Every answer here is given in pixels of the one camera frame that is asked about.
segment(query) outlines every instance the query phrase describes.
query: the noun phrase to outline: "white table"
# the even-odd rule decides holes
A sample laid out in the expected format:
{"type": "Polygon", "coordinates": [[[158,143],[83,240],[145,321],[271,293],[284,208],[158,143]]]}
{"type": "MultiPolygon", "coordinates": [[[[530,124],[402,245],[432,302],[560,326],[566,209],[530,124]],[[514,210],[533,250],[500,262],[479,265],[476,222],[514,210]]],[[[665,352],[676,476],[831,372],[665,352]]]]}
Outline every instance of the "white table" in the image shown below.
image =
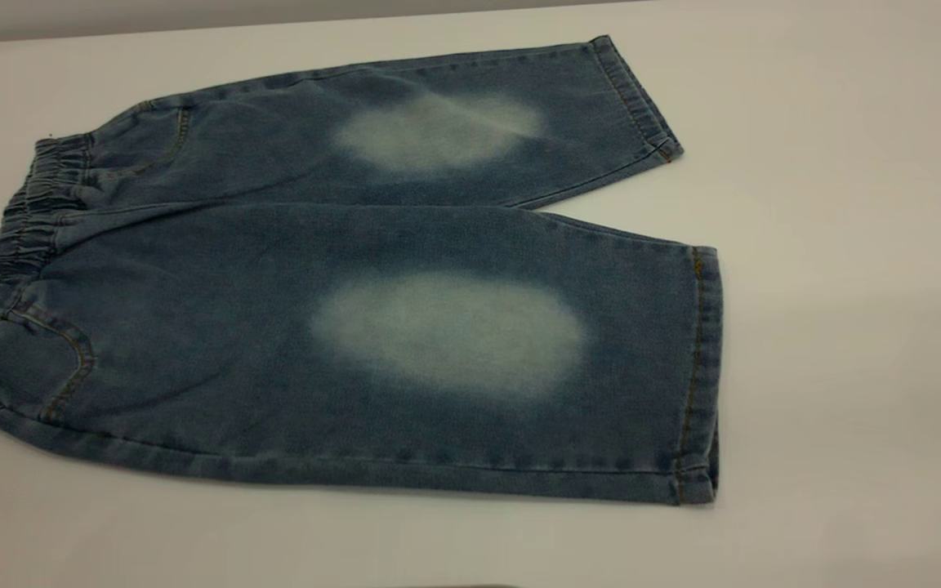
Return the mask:
{"type": "Polygon", "coordinates": [[[0,586],[941,586],[941,0],[662,2],[0,44],[34,139],[275,72],[611,33],[686,146],[554,206],[720,249],[715,506],[259,488],[0,434],[0,586]]]}

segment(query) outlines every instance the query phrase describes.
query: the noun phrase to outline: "gray wall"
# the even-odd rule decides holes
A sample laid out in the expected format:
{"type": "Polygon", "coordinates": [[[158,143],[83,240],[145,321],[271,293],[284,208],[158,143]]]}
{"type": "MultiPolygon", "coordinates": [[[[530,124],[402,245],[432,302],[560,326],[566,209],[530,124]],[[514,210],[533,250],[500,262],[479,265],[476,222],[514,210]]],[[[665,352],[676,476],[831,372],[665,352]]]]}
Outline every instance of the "gray wall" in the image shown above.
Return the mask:
{"type": "Polygon", "coordinates": [[[0,41],[611,1],[619,0],[0,0],[0,41]]]}

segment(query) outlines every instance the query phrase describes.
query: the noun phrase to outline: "pant leg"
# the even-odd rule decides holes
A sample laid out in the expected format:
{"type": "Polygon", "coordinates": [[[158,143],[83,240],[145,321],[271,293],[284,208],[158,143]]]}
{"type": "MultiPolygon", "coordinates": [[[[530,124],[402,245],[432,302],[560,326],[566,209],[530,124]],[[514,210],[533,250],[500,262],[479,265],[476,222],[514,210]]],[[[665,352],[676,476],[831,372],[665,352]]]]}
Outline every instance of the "pant leg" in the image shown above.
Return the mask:
{"type": "Polygon", "coordinates": [[[151,100],[93,136],[94,208],[533,208],[682,153],[606,37],[229,83],[151,100]]]}

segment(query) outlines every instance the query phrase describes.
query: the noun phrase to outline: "jeans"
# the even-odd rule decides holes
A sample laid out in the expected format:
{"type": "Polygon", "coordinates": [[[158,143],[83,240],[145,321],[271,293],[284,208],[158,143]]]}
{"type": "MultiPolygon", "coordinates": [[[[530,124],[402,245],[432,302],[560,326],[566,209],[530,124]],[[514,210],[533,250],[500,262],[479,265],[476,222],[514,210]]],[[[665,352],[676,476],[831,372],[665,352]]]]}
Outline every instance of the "jeans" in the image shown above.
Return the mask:
{"type": "Polygon", "coordinates": [[[682,154],[609,38],[227,83],[36,152],[0,228],[10,435],[245,483],[713,499],[716,251],[533,211],[682,154]]]}

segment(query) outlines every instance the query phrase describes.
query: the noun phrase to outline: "bleached spot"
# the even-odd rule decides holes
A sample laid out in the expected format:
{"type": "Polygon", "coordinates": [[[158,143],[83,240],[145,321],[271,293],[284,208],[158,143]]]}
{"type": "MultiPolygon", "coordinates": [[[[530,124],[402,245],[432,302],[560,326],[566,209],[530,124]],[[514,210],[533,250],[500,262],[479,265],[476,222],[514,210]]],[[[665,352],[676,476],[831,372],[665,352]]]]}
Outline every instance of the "bleached spot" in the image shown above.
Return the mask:
{"type": "Polygon", "coordinates": [[[537,111],[503,96],[422,94],[359,112],[335,141],[388,172],[437,172],[506,155],[541,127],[537,111]]]}
{"type": "Polygon", "coordinates": [[[361,371],[502,397],[553,390],[576,372],[586,343],[556,292],[448,272],[351,280],[323,299],[310,330],[361,371]]]}

